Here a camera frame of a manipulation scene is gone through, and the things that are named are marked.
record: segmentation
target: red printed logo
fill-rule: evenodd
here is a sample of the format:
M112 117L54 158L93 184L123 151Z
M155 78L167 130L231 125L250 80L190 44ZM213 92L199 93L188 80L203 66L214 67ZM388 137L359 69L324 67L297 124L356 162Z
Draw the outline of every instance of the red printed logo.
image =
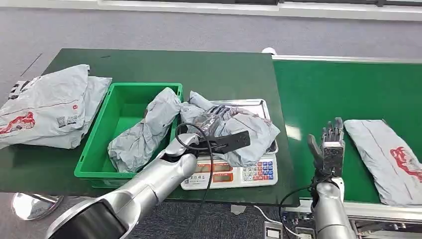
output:
M35 125L34 114L28 112L25 116L18 116L14 120L10 121L6 127L0 128L0 134L10 133L23 128L33 128Z
M395 158L397 165L403 169L407 174L416 176L419 181L422 183L422 171L418 166L414 165L416 161L404 147L398 147L396 149L391 149L390 154Z

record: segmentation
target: green table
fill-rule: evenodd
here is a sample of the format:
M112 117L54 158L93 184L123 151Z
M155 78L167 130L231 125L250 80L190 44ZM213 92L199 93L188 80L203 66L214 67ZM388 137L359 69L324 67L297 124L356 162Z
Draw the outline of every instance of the green table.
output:
M278 183L274 186L213 189L207 201L275 205L296 185L288 150L277 82L270 55L260 53L176 52L136 50L62 49L45 74L77 64L89 64L93 76L114 82L180 82L185 99L189 91L209 100L265 99L277 136ZM73 150L13 145L0 150L0 191L51 195L98 196L110 190L94 189L74 177L73 171L86 143ZM169 200L199 201L204 190L176 189ZM288 204L298 205L298 197Z
M384 119L421 161L422 64L411 60L321 58L275 57L274 61L297 186L309 184L314 173L307 135L321 135L321 128L335 117ZM345 142L345 200L380 203L372 175L348 135ZM299 195L310 197L307 191Z

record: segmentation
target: keypad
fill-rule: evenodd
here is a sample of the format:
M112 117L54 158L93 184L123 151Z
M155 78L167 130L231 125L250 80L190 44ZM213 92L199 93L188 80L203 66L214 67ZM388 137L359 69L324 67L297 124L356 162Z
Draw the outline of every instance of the keypad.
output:
M243 168L243 181L259 181L259 180L273 180L273 162L258 162L255 167Z

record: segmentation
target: stainless steel tray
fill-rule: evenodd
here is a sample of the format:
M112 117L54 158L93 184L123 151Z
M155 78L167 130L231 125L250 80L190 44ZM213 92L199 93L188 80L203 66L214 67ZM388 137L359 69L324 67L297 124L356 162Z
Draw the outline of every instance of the stainless steel tray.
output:
M211 101L215 105L225 105L231 107L239 107L257 114L259 117L270 120L270 113L268 112L267 103L263 99L248 99L248 100L232 100L232 101ZM274 141L267 149L265 154L275 154L278 152L277 142Z

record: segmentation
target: qr code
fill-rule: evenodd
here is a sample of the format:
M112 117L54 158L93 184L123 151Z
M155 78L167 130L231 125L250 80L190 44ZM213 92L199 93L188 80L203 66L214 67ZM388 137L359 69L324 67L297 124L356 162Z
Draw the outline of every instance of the qr code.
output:
M57 120L57 123L59 124L59 128L64 127L66 125L64 116L57 117L56 120Z
M66 124L75 124L77 118L78 118L78 116L69 116L69 117L67 117Z

